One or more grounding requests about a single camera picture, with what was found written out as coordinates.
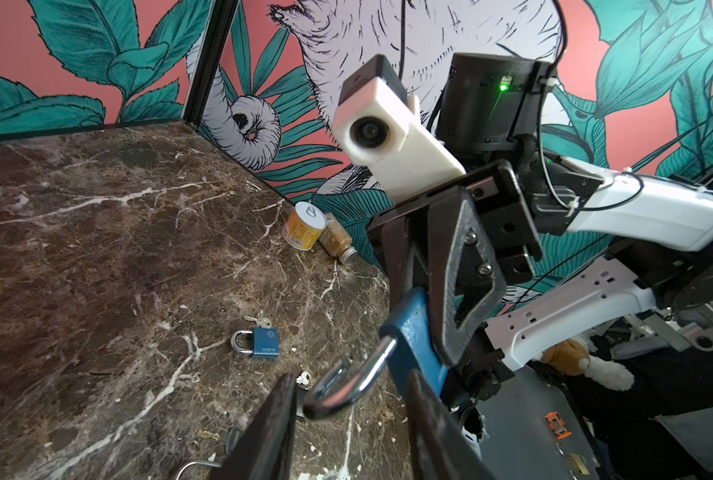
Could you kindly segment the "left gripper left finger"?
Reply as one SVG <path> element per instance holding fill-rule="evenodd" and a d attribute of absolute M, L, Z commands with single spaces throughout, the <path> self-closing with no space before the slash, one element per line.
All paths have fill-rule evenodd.
<path fill-rule="evenodd" d="M 210 479 L 290 479 L 296 432 L 296 376 L 284 374 Z"/>

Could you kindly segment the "blue padlock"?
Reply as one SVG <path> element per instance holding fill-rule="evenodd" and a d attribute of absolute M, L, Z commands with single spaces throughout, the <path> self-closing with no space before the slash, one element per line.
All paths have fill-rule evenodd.
<path fill-rule="evenodd" d="M 417 371 L 431 392 L 442 392 L 449 369 L 434 352 L 427 318 L 427 293 L 416 287 L 407 292 L 380 327 L 376 348 L 358 367 L 344 356 L 308 390 L 302 413 L 308 420 L 328 419 L 356 404 L 388 370 L 401 396 L 409 376 Z"/>
<path fill-rule="evenodd" d="M 258 359 L 280 357 L 280 334 L 268 318 L 244 316 L 250 327 L 234 331 L 230 347 L 240 355 Z"/>

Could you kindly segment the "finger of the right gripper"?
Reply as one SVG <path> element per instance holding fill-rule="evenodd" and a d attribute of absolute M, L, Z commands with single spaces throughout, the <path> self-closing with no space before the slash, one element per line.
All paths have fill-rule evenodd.
<path fill-rule="evenodd" d="M 383 270 L 389 283 L 389 311 L 394 312 L 410 290 L 428 288 L 427 266 L 407 217 L 387 222 L 382 227 L 380 240 Z"/>
<path fill-rule="evenodd" d="M 431 340 L 440 362 L 453 367 L 505 292 L 495 250 L 465 188 L 451 188 L 429 206 L 426 258 Z"/>

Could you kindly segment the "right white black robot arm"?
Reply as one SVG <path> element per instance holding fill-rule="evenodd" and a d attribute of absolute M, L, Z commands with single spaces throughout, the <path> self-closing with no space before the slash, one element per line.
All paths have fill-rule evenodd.
<path fill-rule="evenodd" d="M 555 155 L 544 61 L 458 53 L 432 138 L 464 174 L 376 215 L 392 380 L 483 397 L 594 326 L 713 298 L 713 191 Z"/>

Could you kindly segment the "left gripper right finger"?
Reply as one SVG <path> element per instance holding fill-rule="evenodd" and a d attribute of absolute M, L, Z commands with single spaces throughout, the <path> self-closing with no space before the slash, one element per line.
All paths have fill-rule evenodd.
<path fill-rule="evenodd" d="M 414 479 L 494 479 L 419 370 L 405 393 Z"/>

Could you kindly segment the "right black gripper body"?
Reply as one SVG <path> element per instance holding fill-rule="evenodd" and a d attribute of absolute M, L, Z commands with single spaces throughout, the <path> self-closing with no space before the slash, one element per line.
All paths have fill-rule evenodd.
<path fill-rule="evenodd" d="M 367 236 L 383 270 L 380 233 L 391 220 L 407 217 L 427 266 L 427 212 L 432 201 L 454 187 L 465 188 L 475 204 L 481 225 L 495 250 L 497 265 L 507 286 L 533 278 L 532 263 L 543 256 L 533 217 L 509 163 L 496 161 L 456 180 L 431 188 L 377 214 L 367 226 Z"/>

